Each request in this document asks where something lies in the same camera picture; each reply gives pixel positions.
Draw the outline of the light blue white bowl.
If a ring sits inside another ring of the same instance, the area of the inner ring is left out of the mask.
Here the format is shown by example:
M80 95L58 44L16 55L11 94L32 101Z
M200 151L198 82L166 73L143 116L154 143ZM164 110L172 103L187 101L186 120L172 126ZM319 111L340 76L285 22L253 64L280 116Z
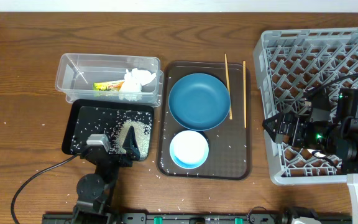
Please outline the light blue white bowl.
M201 133L186 130L173 137L169 153L172 161L178 167L195 169L206 162L209 155L209 144Z

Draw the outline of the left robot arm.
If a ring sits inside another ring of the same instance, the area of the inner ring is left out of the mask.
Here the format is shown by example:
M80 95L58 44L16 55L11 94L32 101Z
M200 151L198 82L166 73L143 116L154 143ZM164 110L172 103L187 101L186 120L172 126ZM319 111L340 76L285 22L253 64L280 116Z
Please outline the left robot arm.
M86 140L81 159L96 166L93 174L83 176L77 183L78 200L73 209L72 224L110 224L120 223L117 212L109 208L112 194L116 186L119 169L130 167L134 161L140 160L140 152L135 138L134 127L126 134L122 147L123 154L112 155L108 137L105 134L91 134Z

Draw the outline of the white tissue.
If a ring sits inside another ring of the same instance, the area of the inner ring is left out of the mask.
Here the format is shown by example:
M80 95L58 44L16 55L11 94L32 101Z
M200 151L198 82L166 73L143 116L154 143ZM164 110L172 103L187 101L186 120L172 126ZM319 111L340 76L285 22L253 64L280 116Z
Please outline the white tissue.
M142 87L156 79L157 74L148 70L133 68L131 71L126 69L124 83L119 90L119 99L128 101L138 101L142 98Z

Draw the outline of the yellow green snack wrapper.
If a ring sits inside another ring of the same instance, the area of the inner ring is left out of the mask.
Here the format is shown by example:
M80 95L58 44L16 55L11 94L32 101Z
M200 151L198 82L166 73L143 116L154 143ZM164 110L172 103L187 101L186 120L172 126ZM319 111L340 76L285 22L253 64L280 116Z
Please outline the yellow green snack wrapper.
M94 91L119 91L125 80L93 83Z

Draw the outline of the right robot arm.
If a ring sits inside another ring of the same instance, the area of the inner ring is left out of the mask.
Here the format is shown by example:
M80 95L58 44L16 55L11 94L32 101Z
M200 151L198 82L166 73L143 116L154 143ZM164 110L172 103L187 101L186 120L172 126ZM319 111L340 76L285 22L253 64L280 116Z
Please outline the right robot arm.
M340 89L333 121L327 93L316 90L306 100L311 104L310 115L278 113L262 126L275 143L286 141L289 146L311 149L322 153L323 159L340 158L351 195L352 221L358 223L358 90Z

